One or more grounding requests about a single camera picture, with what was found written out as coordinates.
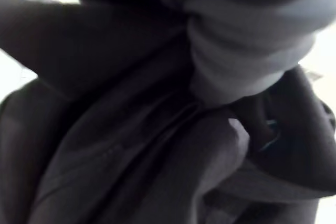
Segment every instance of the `black fabric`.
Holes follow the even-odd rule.
[[[6,7],[0,47],[39,78],[0,109],[1,224],[313,224],[336,194],[334,120],[300,67],[208,110],[188,90],[184,17]],[[282,137],[258,152],[269,119]]]

